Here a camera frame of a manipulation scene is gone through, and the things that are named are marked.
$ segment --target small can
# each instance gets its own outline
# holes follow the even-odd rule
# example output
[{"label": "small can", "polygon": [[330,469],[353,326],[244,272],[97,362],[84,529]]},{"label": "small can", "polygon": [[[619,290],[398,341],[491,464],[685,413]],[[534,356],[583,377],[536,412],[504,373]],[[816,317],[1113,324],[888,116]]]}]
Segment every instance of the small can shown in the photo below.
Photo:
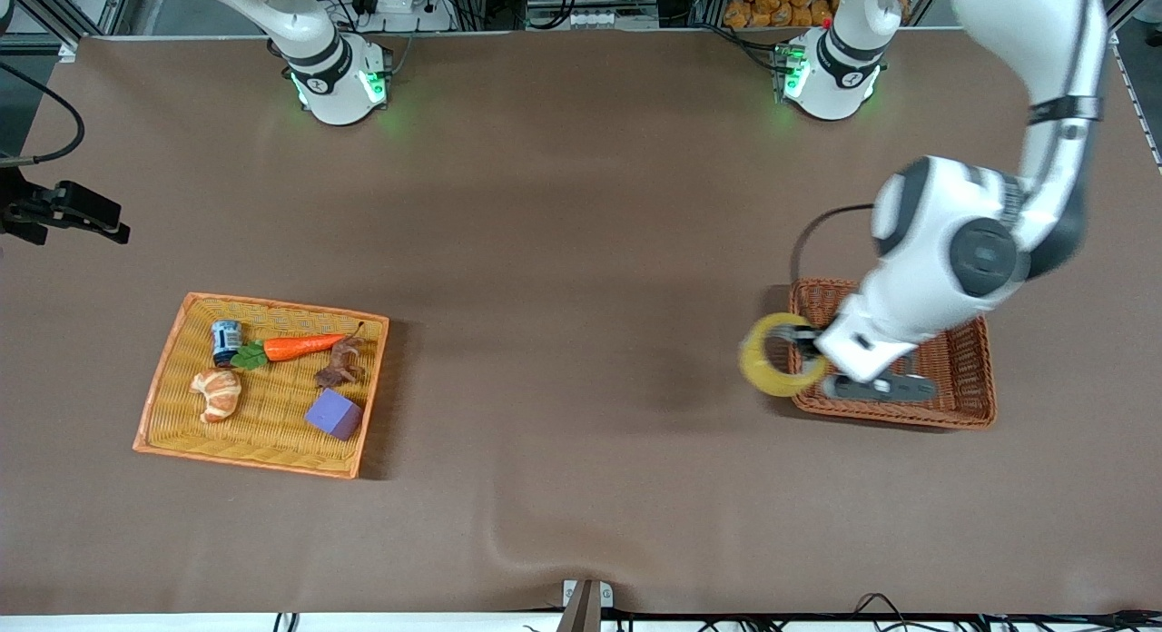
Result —
[{"label": "small can", "polygon": [[242,346],[242,324],[234,318],[220,318],[210,326],[214,337],[214,366],[227,368]]}]

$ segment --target purple foam block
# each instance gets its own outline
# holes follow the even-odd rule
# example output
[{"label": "purple foam block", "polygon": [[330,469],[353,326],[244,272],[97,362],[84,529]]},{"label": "purple foam block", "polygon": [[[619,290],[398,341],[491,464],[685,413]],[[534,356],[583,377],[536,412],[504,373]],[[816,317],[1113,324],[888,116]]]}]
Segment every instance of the purple foam block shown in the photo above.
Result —
[{"label": "purple foam block", "polygon": [[307,422],[310,425],[344,441],[351,439],[351,433],[359,428],[361,417],[363,410],[359,405],[330,389],[324,389],[315,404],[307,410]]}]

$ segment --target yellow tape roll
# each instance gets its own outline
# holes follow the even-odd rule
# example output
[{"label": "yellow tape roll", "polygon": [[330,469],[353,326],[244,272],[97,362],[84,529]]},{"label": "yellow tape roll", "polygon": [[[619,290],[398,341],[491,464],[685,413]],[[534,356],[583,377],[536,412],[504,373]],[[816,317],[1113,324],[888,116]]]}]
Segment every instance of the yellow tape roll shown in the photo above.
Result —
[{"label": "yellow tape roll", "polygon": [[755,389],[768,393],[770,396],[789,397],[823,380],[827,372],[825,358],[804,360],[805,372],[801,372],[801,374],[784,374],[767,359],[767,338],[776,335],[791,342],[790,333],[795,326],[809,325],[811,325],[810,322],[797,314],[779,313],[759,318],[759,322],[752,326],[746,339],[743,339],[743,347],[738,354],[738,367],[741,368],[743,375],[749,380],[751,385],[754,385]]}]

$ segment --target toy carrot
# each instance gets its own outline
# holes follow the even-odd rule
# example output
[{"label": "toy carrot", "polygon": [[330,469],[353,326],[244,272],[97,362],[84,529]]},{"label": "toy carrot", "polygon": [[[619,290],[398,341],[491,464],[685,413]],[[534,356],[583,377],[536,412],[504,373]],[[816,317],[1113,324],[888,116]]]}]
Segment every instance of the toy carrot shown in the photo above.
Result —
[{"label": "toy carrot", "polygon": [[230,364],[238,368],[258,368],[266,362],[294,360],[295,358],[302,358],[302,356],[327,351],[345,337],[349,337],[349,335],[311,335],[311,337],[257,339],[257,342],[250,342],[245,346],[238,347],[238,354],[234,356]]}]

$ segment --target wicker basket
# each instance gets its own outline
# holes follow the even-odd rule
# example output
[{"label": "wicker basket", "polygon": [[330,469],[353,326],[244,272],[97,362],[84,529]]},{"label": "wicker basket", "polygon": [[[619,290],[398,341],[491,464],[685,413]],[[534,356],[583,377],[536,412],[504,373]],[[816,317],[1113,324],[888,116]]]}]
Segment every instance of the wicker basket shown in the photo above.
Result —
[{"label": "wicker basket", "polygon": [[[808,318],[812,325],[824,326],[834,317],[840,301],[854,292],[854,281],[805,279],[791,286],[790,309]],[[826,397],[818,385],[792,397],[806,412],[832,417],[851,417],[899,424],[984,430],[997,417],[996,388],[992,385],[992,362],[989,359],[989,333],[984,318],[944,331],[939,337],[923,343],[916,351],[916,374],[937,383],[937,397],[924,403],[878,403],[878,401],[839,401]],[[802,371],[802,358],[790,356],[790,371]],[[903,371],[903,360],[894,364]]]},{"label": "wicker basket", "polygon": [[[234,416],[215,424],[200,422],[206,401],[200,393],[189,392],[189,381],[200,371],[213,367],[210,325],[217,318],[241,322],[246,342],[279,335],[351,333],[361,322],[359,337],[367,342],[358,366],[364,368],[365,379],[336,388],[363,408],[357,433],[340,441],[303,418],[318,397],[314,376],[327,366],[328,353],[239,372],[242,397]],[[134,451],[327,477],[357,477],[387,346],[387,329],[388,318],[373,314],[191,293],[181,302],[157,364]]]}]

